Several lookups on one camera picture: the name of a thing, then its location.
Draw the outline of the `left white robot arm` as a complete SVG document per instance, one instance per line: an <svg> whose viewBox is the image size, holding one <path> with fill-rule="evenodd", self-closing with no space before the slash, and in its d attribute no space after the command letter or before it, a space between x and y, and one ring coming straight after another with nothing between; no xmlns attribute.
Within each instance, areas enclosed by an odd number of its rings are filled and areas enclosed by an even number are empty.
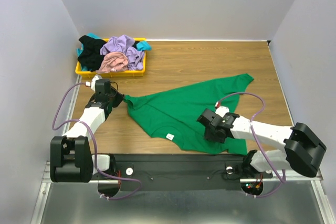
<svg viewBox="0 0 336 224"><path fill-rule="evenodd" d="M87 183L97 171L89 142L94 132L109 117L112 110L119 106L124 95L113 87L113 82L96 75L84 85L94 94L85 106L78 120L68 120L61 126L74 122L63 136L55 136L50 142L50 179L54 183Z"/></svg>

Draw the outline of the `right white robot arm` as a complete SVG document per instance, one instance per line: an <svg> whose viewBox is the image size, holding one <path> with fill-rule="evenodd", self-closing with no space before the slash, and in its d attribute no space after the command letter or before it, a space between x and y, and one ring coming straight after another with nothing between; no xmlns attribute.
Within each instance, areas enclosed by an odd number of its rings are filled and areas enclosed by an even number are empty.
<svg viewBox="0 0 336 224"><path fill-rule="evenodd" d="M204 137L208 141L225 143L230 138L250 139L258 146L273 147L272 151L250 151L246 155L242 168L253 173L291 169L314 178L327 150L312 129L303 123L294 126L261 123L230 113L224 106L215 111L205 109L197 120L205 127Z"/></svg>

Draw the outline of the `green t-shirt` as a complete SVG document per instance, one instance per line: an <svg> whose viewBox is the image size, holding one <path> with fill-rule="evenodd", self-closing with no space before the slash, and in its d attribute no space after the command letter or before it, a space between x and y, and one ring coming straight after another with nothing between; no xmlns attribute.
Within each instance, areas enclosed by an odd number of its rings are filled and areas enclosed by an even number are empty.
<svg viewBox="0 0 336 224"><path fill-rule="evenodd" d="M245 155L244 139L228 137L224 143L207 141L205 127L197 119L205 109L214 108L221 98L224 98L223 106L234 112L239 103L237 93L244 92L253 80L245 73L141 97L126 95L124 101L129 116L150 137L170 140L184 151Z"/></svg>

